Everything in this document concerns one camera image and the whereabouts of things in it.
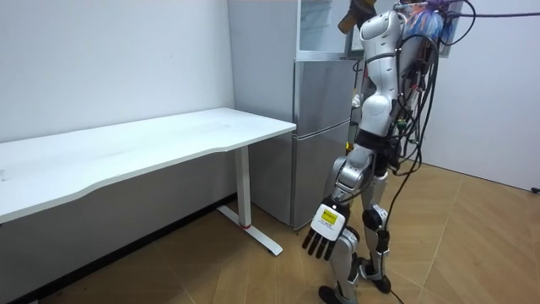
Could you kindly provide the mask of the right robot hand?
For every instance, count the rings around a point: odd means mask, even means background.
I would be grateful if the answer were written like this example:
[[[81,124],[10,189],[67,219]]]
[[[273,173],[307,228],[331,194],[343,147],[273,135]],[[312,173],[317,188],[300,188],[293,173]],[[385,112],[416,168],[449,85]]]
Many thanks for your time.
[[[376,0],[351,0],[349,8],[358,23],[376,16]]]

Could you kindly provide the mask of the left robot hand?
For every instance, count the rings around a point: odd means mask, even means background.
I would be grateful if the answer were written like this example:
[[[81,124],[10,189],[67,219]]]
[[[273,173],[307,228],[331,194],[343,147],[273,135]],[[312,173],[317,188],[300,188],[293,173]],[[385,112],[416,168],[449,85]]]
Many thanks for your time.
[[[328,261],[339,236],[350,217],[349,202],[339,202],[331,196],[324,198],[319,205],[310,229],[302,242],[302,248],[317,259]]]

